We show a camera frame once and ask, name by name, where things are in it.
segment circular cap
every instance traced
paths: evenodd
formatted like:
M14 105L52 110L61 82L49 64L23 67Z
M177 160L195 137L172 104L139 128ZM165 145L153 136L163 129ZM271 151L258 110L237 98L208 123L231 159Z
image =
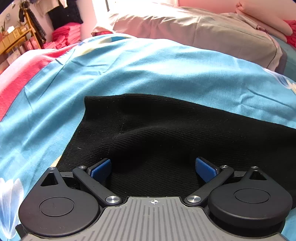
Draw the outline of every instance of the circular cap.
M44 200L39 210L50 217L59 217L71 212L74 208L74 202L65 197L52 197Z
M191 203L197 203L197 202L200 202L201 200L202 200L201 197L195 196L195 195L187 197L187 201Z
M117 197L117 196L106 197L106 202L108 203L117 203L119 201L120 201L120 197Z
M261 189L245 188L238 190L234 193L234 196L242 202L246 203L262 203L266 202L270 195Z

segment black hanging garment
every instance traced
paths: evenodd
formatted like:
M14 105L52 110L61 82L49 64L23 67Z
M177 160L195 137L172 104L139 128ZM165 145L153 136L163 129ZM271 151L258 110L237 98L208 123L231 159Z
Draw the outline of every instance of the black hanging garment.
M127 196L181 196L200 182L202 156L217 166L259 166L296 204L296 130L177 99L125 94L86 97L85 114L57 167L61 172L110 158L104 185Z
M52 26L55 30L67 23L83 23L76 1L67 0L67 5L68 7L64 8L59 2L58 7L48 12L48 15L52 21Z
M45 33L44 29L42 28L42 26L40 25L40 23L36 19L34 13L31 11L30 3L28 1L25 1L20 4L19 19L21 22L25 21L25 15L24 15L23 9L27 9L27 12L28 12L28 15L32 21L33 27L36 30L37 41L39 42L40 46L42 46L46 42L46 38L45 38L46 33Z

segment hanging clothes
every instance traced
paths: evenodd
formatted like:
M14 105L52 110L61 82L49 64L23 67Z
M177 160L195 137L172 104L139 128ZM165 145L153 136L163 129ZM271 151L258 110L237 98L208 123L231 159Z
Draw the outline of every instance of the hanging clothes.
M25 1L20 4L20 11L19 11L20 21L21 22L25 21L24 9L26 9L28 12L29 18L31 19L31 23L32 23L34 29L36 30L37 40L38 40L40 46L42 46L46 42L46 38L45 38L46 33L45 33L44 29L42 28L42 26L40 25L40 23L38 22L38 20L36 19L33 12L31 11L30 3L28 1Z
M48 12L52 21L52 26L56 30L67 23L80 23L83 21L80 17L79 9L75 0L67 0L67 8L64 8L61 3L59 6Z
M35 1L34 6L41 16L44 16L50 10L58 7L59 3L61 3L64 8L67 7L66 0L30 0L30 2L31 1Z

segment white flower print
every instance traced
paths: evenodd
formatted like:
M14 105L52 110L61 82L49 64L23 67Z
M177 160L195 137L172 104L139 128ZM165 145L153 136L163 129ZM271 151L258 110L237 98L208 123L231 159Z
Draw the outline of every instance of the white flower print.
M20 179L7 182L0 178L0 230L7 239L16 235L15 226L19 223L18 210L24 199L24 189Z

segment stack of pink towels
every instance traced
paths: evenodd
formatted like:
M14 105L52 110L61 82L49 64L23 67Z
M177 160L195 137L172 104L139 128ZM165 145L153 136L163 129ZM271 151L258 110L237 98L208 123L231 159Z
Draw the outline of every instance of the stack of pink towels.
M68 23L52 32L53 42L45 43L43 48L61 49L80 40L80 24Z

